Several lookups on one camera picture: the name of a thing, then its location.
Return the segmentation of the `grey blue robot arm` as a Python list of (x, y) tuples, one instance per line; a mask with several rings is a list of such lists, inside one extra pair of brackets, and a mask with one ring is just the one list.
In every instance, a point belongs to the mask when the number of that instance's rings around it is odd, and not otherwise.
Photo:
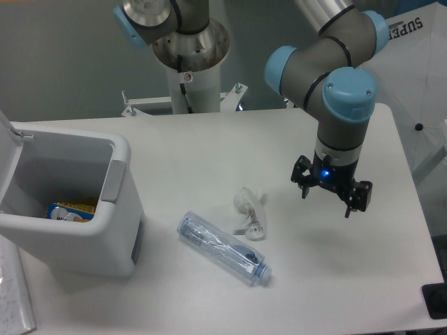
[[(318, 34), (306, 50), (283, 46), (265, 66), (268, 86), (318, 123), (313, 158), (296, 161), (291, 181), (303, 195), (320, 186), (347, 212), (365, 211), (372, 184), (354, 178), (376, 100), (376, 82), (362, 63), (388, 42), (388, 25), (352, 1), (299, 1)], [(170, 77), (176, 114), (220, 110), (220, 65), (229, 50), (225, 28), (207, 1), (123, 1), (113, 14), (137, 48), (151, 46)]]

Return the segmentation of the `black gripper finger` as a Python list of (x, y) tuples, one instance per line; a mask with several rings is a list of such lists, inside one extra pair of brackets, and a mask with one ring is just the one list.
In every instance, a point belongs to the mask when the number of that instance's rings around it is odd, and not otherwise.
[(306, 156), (301, 155), (295, 162), (291, 181), (296, 183), (299, 189), (302, 190), (302, 199), (308, 196), (310, 188), (315, 187), (314, 166)]
[(345, 218), (352, 211), (365, 212), (372, 197), (372, 182), (353, 180), (350, 185), (342, 186), (337, 195), (346, 204)]

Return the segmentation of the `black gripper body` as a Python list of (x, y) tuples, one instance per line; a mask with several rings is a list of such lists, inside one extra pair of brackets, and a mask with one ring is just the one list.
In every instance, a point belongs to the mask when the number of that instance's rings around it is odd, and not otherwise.
[(348, 193), (355, 185), (356, 149), (315, 148), (310, 186), (333, 193)]

